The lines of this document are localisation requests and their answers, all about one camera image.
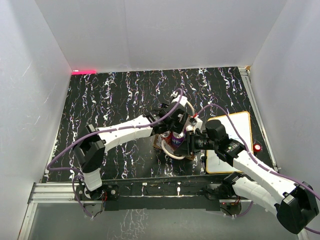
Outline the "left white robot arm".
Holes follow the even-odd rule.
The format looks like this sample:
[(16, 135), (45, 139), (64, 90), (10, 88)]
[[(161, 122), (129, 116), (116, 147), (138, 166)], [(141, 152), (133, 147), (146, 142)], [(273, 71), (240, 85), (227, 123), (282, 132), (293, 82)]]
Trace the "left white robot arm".
[(114, 126), (94, 128), (87, 125), (82, 137), (72, 148), (80, 165), (86, 194), (93, 200), (103, 195), (100, 167), (105, 153), (124, 143), (160, 135), (167, 131), (182, 131), (187, 121), (186, 101), (172, 101), (133, 120)]

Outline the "red cola can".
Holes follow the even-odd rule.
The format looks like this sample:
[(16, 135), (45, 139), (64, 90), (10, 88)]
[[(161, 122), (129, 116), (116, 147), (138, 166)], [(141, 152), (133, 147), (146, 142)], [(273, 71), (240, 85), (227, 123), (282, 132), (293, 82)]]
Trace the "red cola can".
[(170, 132), (164, 132), (164, 133), (162, 133), (162, 134), (160, 134), (160, 137), (162, 138), (162, 139), (170, 139), (170, 135), (171, 135), (171, 133)]

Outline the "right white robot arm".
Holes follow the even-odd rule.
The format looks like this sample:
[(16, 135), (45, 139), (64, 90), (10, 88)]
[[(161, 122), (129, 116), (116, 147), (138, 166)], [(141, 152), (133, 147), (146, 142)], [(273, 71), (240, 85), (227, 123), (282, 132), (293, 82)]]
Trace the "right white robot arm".
[(229, 137), (220, 120), (209, 120), (205, 129), (193, 118), (185, 127), (185, 139), (177, 155), (191, 155), (200, 150), (214, 151), (223, 162), (236, 168), (218, 188), (221, 195), (244, 197), (271, 212), (289, 232), (298, 234), (319, 213), (312, 187), (280, 176), (275, 170), (247, 151), (246, 144)]

